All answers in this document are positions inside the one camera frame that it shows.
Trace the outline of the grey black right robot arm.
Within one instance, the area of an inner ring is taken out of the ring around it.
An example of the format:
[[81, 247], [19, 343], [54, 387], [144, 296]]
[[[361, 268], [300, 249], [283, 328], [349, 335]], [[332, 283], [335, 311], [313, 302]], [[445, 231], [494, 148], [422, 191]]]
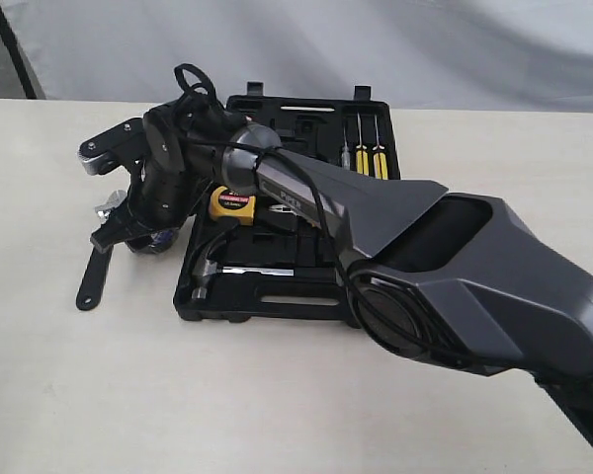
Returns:
[[180, 226], [201, 179], [272, 198], [321, 230], [351, 311], [378, 345], [485, 376], [527, 371], [593, 447], [593, 276], [504, 200], [364, 176], [212, 106], [155, 107], [86, 140], [79, 157], [92, 175], [131, 176], [92, 234], [97, 250]]

